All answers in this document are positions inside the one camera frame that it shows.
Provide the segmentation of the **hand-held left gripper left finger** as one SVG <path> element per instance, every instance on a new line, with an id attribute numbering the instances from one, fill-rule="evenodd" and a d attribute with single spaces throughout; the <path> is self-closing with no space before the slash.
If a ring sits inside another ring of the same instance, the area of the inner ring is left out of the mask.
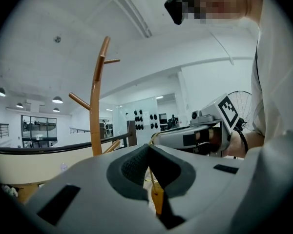
<path id="1" fill-rule="evenodd" d="M 51 233 L 163 234 L 144 179 L 149 146 L 82 160 L 45 183 L 26 203 Z"/>

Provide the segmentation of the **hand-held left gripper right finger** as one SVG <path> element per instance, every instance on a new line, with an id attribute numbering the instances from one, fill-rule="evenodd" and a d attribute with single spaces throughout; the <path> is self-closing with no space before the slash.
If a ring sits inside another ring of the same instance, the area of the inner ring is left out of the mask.
<path id="1" fill-rule="evenodd" d="M 293 132 L 248 151 L 244 160 L 200 156 L 155 145 L 191 164 L 188 191 L 169 199 L 184 222 L 171 234 L 293 234 Z"/>

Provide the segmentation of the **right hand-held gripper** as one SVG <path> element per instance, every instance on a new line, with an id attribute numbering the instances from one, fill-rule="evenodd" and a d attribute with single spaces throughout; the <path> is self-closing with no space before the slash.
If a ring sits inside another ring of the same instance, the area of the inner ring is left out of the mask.
<path id="1" fill-rule="evenodd" d="M 242 132 L 245 127 L 246 123 L 234 103 L 228 94 L 223 94 L 201 110 L 193 111 L 190 126 L 162 131 L 153 139 L 153 144 L 188 153 L 194 153 L 197 147 L 200 152 L 210 156 L 225 156 L 233 131 Z M 220 128 L 222 142 L 219 147 L 211 144 L 200 145 L 196 141 L 196 133 L 208 128 Z"/>

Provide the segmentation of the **person's right hand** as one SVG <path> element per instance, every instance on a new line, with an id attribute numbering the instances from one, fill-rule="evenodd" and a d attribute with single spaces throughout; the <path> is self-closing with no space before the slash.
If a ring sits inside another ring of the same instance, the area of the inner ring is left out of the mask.
<path id="1" fill-rule="evenodd" d="M 203 129 L 195 134 L 195 138 L 200 145 L 211 144 L 219 147 L 222 142 L 220 128 Z"/>

